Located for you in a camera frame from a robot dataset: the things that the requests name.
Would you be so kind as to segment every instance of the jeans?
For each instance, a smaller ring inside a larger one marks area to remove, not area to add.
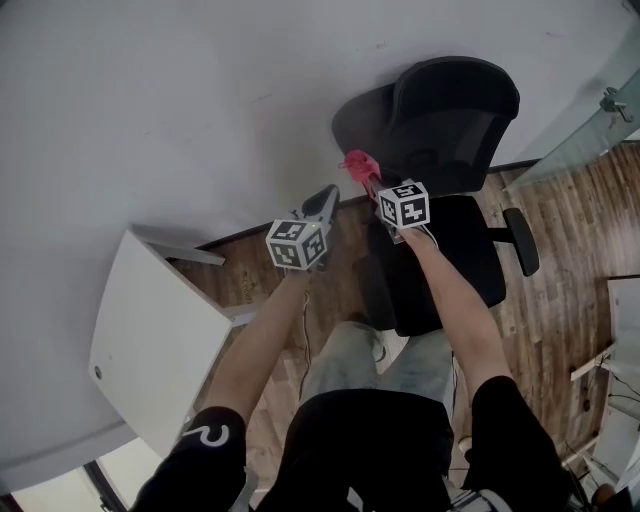
[[[442,402],[453,414],[453,358],[444,332],[409,338],[391,366],[378,375],[373,346],[382,335],[357,322],[338,324],[313,360],[300,403],[339,389],[383,389],[421,395]]]

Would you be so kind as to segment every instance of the black t-shirt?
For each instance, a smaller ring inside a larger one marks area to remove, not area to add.
[[[277,480],[258,512],[440,512],[463,509],[482,493],[499,496],[497,502],[513,511],[563,510],[568,492],[560,461],[515,382],[485,382],[472,415],[473,450],[463,487],[482,492],[452,499],[443,476],[453,435],[441,403],[368,389],[318,395],[296,413]],[[133,510],[242,510],[251,493],[245,430],[230,409],[202,411]],[[505,509],[484,506],[475,510]]]

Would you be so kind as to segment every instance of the person's left arm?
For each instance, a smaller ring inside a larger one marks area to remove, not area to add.
[[[249,418],[301,310],[311,275],[287,275],[224,354],[200,412],[132,510],[228,511],[251,497]]]

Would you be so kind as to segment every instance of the office chair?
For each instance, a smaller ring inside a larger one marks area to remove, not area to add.
[[[430,197],[429,230],[442,253],[487,306],[505,299],[494,242],[513,244],[525,276],[538,253],[522,212],[504,210],[506,228],[488,228],[475,199],[520,96],[497,66],[479,59],[445,57],[418,63],[390,84],[347,102],[332,122],[346,154],[361,149],[380,164],[384,186],[411,178]],[[417,258],[406,243],[394,245],[372,217],[370,254],[354,264],[367,315],[379,330],[416,336],[442,327]]]

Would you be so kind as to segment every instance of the red cloth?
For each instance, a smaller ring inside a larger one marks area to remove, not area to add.
[[[375,199],[375,195],[371,189],[371,184],[369,183],[369,177],[373,174],[379,180],[382,178],[380,176],[380,165],[373,159],[373,157],[367,155],[364,151],[354,149],[347,153],[344,157],[344,162],[342,162],[338,167],[341,169],[346,168],[349,171],[349,174],[351,174],[353,181],[362,183],[369,196],[371,196],[372,199]]]

